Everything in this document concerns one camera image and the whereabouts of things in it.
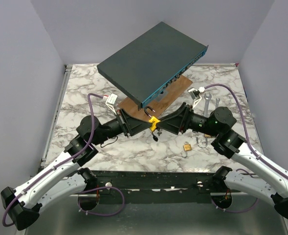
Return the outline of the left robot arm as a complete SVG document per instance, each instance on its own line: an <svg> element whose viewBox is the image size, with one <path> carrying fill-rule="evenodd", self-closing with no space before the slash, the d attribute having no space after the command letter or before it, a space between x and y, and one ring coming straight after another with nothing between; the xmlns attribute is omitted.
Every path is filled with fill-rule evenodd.
<svg viewBox="0 0 288 235"><path fill-rule="evenodd" d="M128 115L123 109L115 119L100 124L94 114L84 117L77 128L78 135L64 151L24 184L6 187L0 193L5 209L3 226L21 231L31 226L40 214L57 200L72 194L98 192L101 187L91 170L83 166L98 154L96 145L120 134L136 135L151 127L151 123Z"/></svg>

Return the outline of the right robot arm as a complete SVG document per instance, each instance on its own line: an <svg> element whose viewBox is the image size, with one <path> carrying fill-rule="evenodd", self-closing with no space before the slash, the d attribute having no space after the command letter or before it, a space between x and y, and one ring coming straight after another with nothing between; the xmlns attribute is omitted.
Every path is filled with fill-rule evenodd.
<svg viewBox="0 0 288 235"><path fill-rule="evenodd" d="M211 145L216 152L242 164L257 175L257 178L252 178L222 167L212 180L213 188L219 192L229 188L250 194L269 203L288 219L288 171L235 132L232 129L235 123L236 119L226 107L218 107L209 117L204 117L195 114L189 105L183 103L179 109L162 117L156 126L176 135L191 129L213 136Z"/></svg>

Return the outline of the yellow padlock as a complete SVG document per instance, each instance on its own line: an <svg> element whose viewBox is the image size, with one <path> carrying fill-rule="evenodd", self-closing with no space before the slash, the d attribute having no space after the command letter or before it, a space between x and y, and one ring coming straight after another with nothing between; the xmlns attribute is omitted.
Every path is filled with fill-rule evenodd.
<svg viewBox="0 0 288 235"><path fill-rule="evenodd" d="M153 113L155 113L155 110L150 107L150 106L146 106L144 108L144 113L150 118L148 120L149 123L151 123L151 127L150 130L153 133L155 131L155 129L157 128L156 124L160 122L160 120L158 118L156 118L155 116L151 115L148 110L152 111Z"/></svg>

